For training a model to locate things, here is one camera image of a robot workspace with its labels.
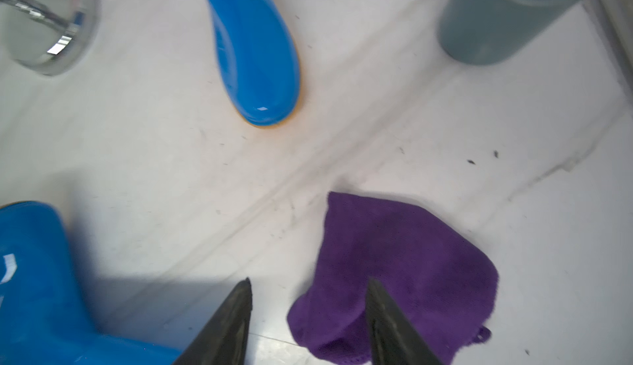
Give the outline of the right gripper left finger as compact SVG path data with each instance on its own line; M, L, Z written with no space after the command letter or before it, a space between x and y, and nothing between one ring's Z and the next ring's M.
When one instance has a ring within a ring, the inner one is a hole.
M244 365L252 316L252 283L243 279L174 365Z

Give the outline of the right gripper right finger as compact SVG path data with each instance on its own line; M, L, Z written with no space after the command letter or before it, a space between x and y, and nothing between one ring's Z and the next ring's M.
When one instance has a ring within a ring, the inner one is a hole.
M442 364L377 279L369 279L365 305L372 364Z

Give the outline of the blue rubber boot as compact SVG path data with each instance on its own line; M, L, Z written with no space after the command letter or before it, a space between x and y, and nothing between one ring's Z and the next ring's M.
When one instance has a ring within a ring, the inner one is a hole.
M249 124L270 127L295 110L301 73L293 38L274 0L207 0L221 78Z
M32 201L2 207L3 364L172 364L180 354L97 330L57 212Z

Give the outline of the purple cloth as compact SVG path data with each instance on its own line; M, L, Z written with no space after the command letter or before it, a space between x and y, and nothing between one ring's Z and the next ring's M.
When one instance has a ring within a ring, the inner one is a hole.
M312 283L287 316L296 343L331 363L367 363L369 279L444 364L491 338L499 274L484 252L422 207L332 192Z

